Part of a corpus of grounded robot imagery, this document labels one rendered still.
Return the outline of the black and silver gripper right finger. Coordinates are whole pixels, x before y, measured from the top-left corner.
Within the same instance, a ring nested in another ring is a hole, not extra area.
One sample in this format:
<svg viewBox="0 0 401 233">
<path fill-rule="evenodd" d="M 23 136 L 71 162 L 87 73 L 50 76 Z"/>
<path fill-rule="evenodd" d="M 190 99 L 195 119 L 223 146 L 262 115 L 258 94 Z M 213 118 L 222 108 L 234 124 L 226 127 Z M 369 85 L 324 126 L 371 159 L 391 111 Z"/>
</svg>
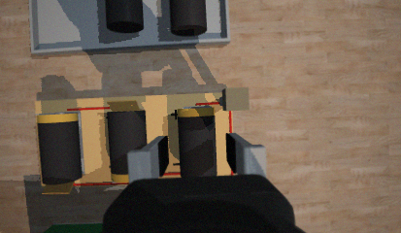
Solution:
<svg viewBox="0 0 401 233">
<path fill-rule="evenodd" d="M 236 133 L 225 133 L 226 161 L 233 174 L 256 174 L 266 178 L 266 148 L 252 145 Z"/>
</svg>

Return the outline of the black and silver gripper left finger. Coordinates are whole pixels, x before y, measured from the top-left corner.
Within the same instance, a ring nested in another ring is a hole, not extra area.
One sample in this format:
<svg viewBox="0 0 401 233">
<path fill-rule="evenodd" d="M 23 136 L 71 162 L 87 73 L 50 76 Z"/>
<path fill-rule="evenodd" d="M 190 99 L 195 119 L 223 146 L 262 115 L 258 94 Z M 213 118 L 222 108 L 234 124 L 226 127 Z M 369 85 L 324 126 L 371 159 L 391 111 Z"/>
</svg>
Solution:
<svg viewBox="0 0 401 233">
<path fill-rule="evenodd" d="M 127 153 L 129 183 L 163 177 L 169 165 L 168 136 L 157 136 L 140 150 Z"/>
</svg>

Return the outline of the green open-top box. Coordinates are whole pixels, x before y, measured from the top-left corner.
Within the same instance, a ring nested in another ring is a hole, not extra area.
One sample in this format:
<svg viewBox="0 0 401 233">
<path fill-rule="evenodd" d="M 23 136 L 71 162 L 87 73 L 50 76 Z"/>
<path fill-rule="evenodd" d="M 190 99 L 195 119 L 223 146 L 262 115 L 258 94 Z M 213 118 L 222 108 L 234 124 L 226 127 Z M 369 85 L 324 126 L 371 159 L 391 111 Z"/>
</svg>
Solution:
<svg viewBox="0 0 401 233">
<path fill-rule="evenodd" d="M 103 222 L 55 223 L 44 233 L 100 233 Z"/>
</svg>

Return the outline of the grey shallow tray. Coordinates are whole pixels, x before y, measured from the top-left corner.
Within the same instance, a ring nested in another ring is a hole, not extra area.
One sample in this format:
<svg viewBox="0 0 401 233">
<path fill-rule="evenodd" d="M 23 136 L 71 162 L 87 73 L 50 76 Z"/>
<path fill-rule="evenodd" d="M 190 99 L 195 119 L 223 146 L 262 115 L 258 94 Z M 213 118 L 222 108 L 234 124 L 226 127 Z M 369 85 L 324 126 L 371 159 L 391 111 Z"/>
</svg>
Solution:
<svg viewBox="0 0 401 233">
<path fill-rule="evenodd" d="M 143 0 L 144 29 L 110 31 L 105 0 L 28 0 L 31 53 L 53 55 L 108 50 L 137 50 L 228 45 L 228 0 L 206 0 L 207 32 L 171 33 L 169 0 Z"/>
</svg>

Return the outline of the black cylinder with yellow band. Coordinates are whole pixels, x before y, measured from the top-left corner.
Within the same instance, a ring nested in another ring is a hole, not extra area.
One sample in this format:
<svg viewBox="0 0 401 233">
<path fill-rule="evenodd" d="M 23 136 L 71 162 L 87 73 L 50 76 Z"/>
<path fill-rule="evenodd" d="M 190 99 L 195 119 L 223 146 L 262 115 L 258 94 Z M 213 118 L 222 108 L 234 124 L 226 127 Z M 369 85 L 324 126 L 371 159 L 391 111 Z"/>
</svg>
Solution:
<svg viewBox="0 0 401 233">
<path fill-rule="evenodd" d="M 79 180 L 82 161 L 78 114 L 37 116 L 43 184 Z"/>
<path fill-rule="evenodd" d="M 117 33 L 144 29 L 143 0 L 105 0 L 107 28 Z"/>
<path fill-rule="evenodd" d="M 177 111 L 181 177 L 216 176 L 215 108 Z"/>
<path fill-rule="evenodd" d="M 197 36 L 207 32 L 206 0 L 169 0 L 171 33 Z"/>
<path fill-rule="evenodd" d="M 107 112 L 111 179 L 129 183 L 127 153 L 147 142 L 146 111 Z"/>
</svg>

